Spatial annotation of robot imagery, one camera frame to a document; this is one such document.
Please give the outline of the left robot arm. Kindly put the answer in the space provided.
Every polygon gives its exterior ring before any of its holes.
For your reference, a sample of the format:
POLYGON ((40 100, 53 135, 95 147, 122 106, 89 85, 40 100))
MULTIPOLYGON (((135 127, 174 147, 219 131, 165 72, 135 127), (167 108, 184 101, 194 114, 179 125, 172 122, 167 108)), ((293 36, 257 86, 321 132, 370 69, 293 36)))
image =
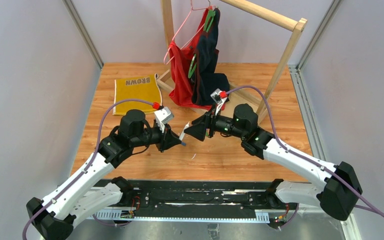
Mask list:
POLYGON ((153 127, 145 113, 129 110, 110 134, 100 139, 85 164, 56 190, 42 199, 33 197, 26 205, 31 224, 46 240, 65 240, 82 221, 101 209, 130 200, 133 186, 116 177, 104 188, 87 194, 105 175, 133 156, 134 148, 155 145, 160 152, 180 145, 182 140, 168 122, 174 114, 163 107, 154 112, 153 127))

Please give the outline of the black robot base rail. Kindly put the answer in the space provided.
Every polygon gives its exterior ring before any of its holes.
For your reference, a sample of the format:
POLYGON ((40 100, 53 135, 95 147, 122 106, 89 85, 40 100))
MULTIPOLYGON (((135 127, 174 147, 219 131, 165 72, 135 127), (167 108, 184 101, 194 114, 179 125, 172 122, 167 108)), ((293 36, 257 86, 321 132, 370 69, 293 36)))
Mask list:
POLYGON ((262 223, 289 220, 295 203, 275 199, 271 182, 130 180, 133 189, 95 217, 132 221, 262 223))

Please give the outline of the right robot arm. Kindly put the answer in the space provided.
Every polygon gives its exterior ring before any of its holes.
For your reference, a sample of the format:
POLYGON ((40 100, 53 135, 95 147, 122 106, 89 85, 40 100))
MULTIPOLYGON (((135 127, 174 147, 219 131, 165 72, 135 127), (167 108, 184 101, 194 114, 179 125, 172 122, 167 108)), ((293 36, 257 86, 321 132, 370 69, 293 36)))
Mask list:
POLYGON ((363 192, 354 168, 344 161, 334 164, 297 150, 258 126, 257 120, 247 103, 237 105, 232 117, 216 113, 213 106, 193 120, 184 133, 199 141, 211 138, 215 132, 239 138, 249 155, 279 164, 308 180, 275 180, 272 194, 279 202, 321 207, 332 218, 347 220, 363 192))

